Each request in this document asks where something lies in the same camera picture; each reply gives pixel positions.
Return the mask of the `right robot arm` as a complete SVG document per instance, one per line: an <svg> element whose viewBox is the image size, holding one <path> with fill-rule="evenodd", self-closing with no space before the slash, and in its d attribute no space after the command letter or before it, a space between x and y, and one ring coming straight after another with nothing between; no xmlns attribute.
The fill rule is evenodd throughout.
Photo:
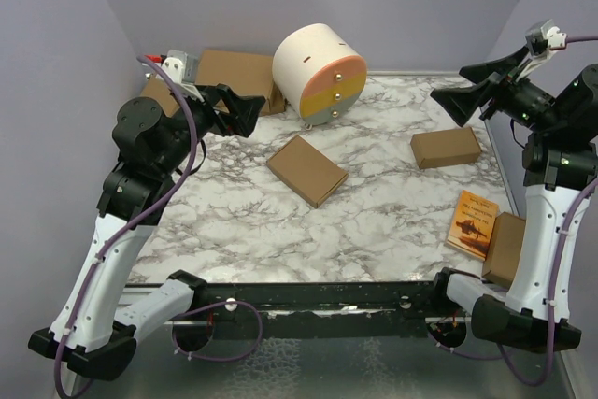
<svg viewBox="0 0 598 399"><path fill-rule="evenodd" d="M466 88L435 89L432 98L460 126L478 108L503 112L530 130L522 152L526 222L518 269L505 293L445 269L429 293L431 309L471 315L476 338L545 353L576 348L581 332L569 322L568 288L577 231L597 179L597 66L589 64L553 97L527 77L526 48L459 74Z"/></svg>

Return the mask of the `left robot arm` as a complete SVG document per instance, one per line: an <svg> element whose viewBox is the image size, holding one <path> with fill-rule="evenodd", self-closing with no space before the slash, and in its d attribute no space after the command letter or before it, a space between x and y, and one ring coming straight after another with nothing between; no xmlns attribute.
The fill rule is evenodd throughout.
<svg viewBox="0 0 598 399"><path fill-rule="evenodd" d="M182 270L156 291L118 309L137 255L158 225L182 162L215 135L248 137L265 103L228 86L201 86L167 117L158 102L137 97L118 112L112 138L116 166L103 184L88 255L64 309L51 326L32 333L28 347L92 380L118 378L137 346L178 315L192 320L206 308L205 282Z"/></svg>

